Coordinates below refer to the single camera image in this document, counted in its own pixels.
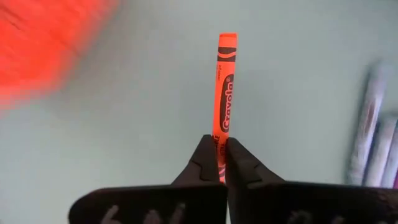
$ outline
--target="blurred orange object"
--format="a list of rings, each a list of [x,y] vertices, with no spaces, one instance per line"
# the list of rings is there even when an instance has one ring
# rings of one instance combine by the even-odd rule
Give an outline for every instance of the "blurred orange object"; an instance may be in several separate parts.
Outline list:
[[[0,109],[54,89],[118,0],[0,1]]]

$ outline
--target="orange crayon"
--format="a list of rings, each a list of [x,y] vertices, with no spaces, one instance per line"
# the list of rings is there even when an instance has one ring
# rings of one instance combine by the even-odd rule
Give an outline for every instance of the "orange crayon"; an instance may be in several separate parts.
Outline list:
[[[213,139],[215,140],[220,181],[225,183],[225,147],[231,120],[232,90],[238,35],[220,34],[216,68],[216,93],[213,114]]]

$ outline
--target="light blue background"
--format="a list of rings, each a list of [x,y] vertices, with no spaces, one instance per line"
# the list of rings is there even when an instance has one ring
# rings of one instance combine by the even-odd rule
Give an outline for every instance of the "light blue background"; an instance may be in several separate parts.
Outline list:
[[[287,180],[342,183],[366,66],[398,68],[397,12],[390,0],[124,1],[61,90],[1,115],[1,224],[66,223],[93,189],[170,183],[211,133],[220,32],[239,33],[231,135]]]

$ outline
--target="blurred object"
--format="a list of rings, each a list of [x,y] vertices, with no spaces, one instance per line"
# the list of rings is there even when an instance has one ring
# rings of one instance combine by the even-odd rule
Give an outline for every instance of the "blurred object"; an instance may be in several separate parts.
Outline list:
[[[56,88],[118,0],[0,2],[0,110]]]
[[[391,147],[392,137],[397,126],[397,118],[387,117],[380,123],[372,154],[367,167],[364,185],[368,187],[380,187],[387,164],[387,158]]]
[[[386,168],[384,169],[383,180],[381,181],[381,187],[393,188],[397,171],[398,171],[398,126],[396,126],[396,130],[394,131],[394,137],[392,137],[390,153],[388,155]]]
[[[386,79],[391,69],[383,62],[376,62],[369,71],[369,81],[366,89],[362,111],[359,117],[358,132],[355,139],[351,163],[348,170],[348,183],[361,185],[365,167],[368,161],[374,128],[386,89]]]

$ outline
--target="light blue wall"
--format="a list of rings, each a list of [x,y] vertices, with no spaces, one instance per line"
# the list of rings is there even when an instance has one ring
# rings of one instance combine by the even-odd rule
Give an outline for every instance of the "light blue wall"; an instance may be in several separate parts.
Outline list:
[[[285,179],[342,183],[366,65],[398,68],[397,24],[390,0],[125,1],[62,90],[2,114],[1,224],[172,181],[211,133],[220,32],[239,33],[231,135]]]

